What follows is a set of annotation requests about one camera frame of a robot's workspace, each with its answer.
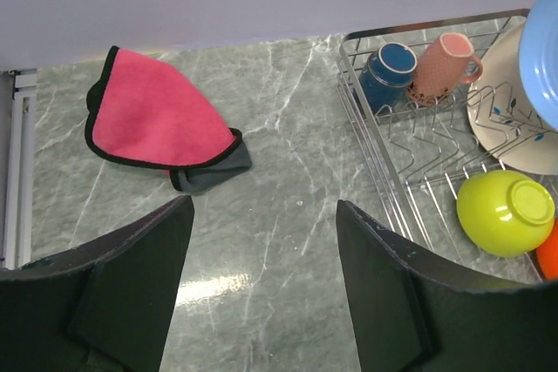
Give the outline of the wire dish rack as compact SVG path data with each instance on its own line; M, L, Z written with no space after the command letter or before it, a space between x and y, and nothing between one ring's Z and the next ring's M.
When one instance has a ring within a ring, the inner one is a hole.
M422 53L441 34L466 35L483 58L498 37L523 24L527 10L453 18L348 34L340 46L337 90L371 172L380 199L376 216L395 232L449 260L485 274L534 284L542 280L533 253L502 259L476 247L456 213L466 179L495 170L522 172L557 191L556 175L513 169L488 154L467 116L470 86L458 86L441 103L425 107L401 98L373 113L358 77L382 44L400 42Z

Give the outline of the yellow-green bowl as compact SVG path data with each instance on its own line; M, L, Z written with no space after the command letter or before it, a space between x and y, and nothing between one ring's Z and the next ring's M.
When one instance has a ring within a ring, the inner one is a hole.
M459 223L480 249L503 258L535 250L550 235L555 202L541 183L519 172L478 173L461 185Z

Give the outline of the pink mug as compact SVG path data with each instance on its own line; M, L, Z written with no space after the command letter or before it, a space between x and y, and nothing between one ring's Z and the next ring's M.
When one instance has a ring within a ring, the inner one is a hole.
M418 58L407 97L420 106L434 106L447 98L458 85L470 85L483 73L469 38L446 32L432 42Z

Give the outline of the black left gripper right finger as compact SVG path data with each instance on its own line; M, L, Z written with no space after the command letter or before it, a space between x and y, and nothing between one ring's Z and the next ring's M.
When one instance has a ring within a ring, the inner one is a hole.
M463 267L337 204L344 285L364 371L554 371L557 285Z

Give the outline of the blue plate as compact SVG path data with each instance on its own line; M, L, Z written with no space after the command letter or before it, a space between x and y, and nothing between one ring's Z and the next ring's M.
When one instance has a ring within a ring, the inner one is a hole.
M557 130L557 0L536 0L519 45L524 91L538 115Z

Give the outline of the cream plate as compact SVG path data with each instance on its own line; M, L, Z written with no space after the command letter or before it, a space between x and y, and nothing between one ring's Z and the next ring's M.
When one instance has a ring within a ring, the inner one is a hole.
M557 174L557 132L523 90L518 50L524 25L500 35L481 59L483 72L467 94L467 116L489 155L516 170Z

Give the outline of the dark blue mug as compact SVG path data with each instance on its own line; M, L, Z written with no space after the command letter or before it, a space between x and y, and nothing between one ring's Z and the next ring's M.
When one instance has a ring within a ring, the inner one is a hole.
M387 43L366 59L358 77L373 113L393 107L412 83L415 53L405 44Z

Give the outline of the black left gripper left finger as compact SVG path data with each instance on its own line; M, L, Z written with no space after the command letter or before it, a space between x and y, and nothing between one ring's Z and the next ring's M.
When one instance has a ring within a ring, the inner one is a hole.
M1 272L4 371L156 371L194 222L181 196L133 223Z

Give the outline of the orange bowl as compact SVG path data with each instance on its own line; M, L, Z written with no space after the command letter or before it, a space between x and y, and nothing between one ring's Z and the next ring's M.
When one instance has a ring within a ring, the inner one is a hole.
M548 238L535 250L539 268L547 280L554 280L558 276L558 226L557 220Z

